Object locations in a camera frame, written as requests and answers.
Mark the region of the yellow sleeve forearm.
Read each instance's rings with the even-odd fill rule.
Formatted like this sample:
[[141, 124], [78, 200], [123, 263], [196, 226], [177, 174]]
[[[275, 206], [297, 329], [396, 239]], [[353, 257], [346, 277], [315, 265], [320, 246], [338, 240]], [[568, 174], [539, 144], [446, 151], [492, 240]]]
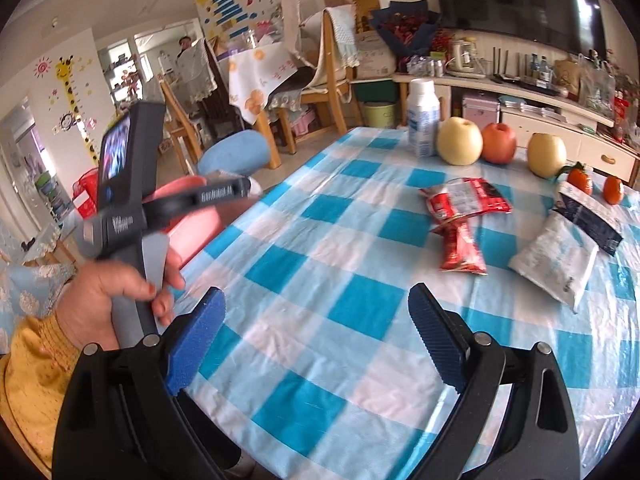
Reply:
[[17, 325], [1, 359], [1, 419], [28, 462], [51, 477], [56, 425], [80, 350], [54, 313]]

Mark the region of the person's left hand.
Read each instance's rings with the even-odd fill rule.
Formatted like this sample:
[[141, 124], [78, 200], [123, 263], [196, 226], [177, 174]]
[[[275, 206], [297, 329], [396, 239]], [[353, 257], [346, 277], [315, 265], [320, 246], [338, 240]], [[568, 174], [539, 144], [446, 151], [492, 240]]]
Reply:
[[169, 248], [161, 289], [126, 263], [86, 263], [58, 300], [54, 309], [58, 326], [78, 350], [87, 344], [99, 344], [104, 350], [115, 350], [118, 343], [111, 313], [112, 299], [118, 296], [150, 302], [157, 321], [161, 326], [168, 326], [174, 318], [174, 297], [169, 289], [184, 287], [181, 263], [180, 256]]

